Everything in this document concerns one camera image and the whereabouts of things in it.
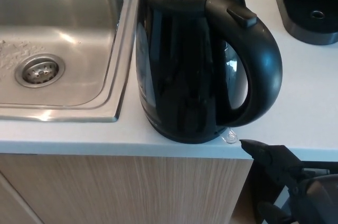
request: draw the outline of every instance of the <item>sink basin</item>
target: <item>sink basin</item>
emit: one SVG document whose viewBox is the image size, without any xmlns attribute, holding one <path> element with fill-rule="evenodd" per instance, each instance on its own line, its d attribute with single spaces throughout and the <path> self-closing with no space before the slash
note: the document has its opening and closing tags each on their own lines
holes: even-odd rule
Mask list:
<svg viewBox="0 0 338 224">
<path fill-rule="evenodd" d="M 114 122 L 137 0 L 0 0 L 0 118 Z"/>
</svg>

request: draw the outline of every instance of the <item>kettle water window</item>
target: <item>kettle water window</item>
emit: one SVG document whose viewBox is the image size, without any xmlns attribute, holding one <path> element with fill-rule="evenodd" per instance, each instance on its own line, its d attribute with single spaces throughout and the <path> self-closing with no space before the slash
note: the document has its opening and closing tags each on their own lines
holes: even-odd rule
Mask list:
<svg viewBox="0 0 338 224">
<path fill-rule="evenodd" d="M 248 80 L 243 64 L 236 51 L 225 42 L 224 55 L 226 56 L 226 81 L 229 102 L 232 109 L 240 107 L 248 92 Z"/>
</svg>

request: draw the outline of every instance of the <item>wood grain panel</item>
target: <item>wood grain panel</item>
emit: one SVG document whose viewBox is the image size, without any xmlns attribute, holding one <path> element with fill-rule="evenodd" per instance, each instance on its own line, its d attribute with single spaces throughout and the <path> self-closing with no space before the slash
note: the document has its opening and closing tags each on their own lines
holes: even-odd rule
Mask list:
<svg viewBox="0 0 338 224">
<path fill-rule="evenodd" d="M 228 223 L 251 161 L 0 155 L 44 224 Z"/>
<path fill-rule="evenodd" d="M 0 223 L 42 224 L 18 192 L 0 173 Z"/>
</svg>

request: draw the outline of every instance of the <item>sink rim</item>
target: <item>sink rim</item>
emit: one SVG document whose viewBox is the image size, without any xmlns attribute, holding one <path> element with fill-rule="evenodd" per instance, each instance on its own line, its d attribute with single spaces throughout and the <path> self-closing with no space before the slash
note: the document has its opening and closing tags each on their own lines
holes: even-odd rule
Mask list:
<svg viewBox="0 0 338 224">
<path fill-rule="evenodd" d="M 114 122 L 118 119 L 132 58 L 138 0 L 123 0 L 120 20 L 102 91 L 93 100 L 68 109 L 37 105 L 0 105 L 0 119 Z"/>
</svg>

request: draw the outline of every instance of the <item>sink drain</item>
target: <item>sink drain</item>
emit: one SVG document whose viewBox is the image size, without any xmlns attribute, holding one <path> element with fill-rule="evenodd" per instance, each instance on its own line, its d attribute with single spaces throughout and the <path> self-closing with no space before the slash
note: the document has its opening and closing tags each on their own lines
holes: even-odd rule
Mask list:
<svg viewBox="0 0 338 224">
<path fill-rule="evenodd" d="M 62 59 L 52 54 L 39 54 L 24 60 L 15 71 L 15 79 L 25 87 L 45 87 L 57 81 L 64 72 Z"/>
</svg>

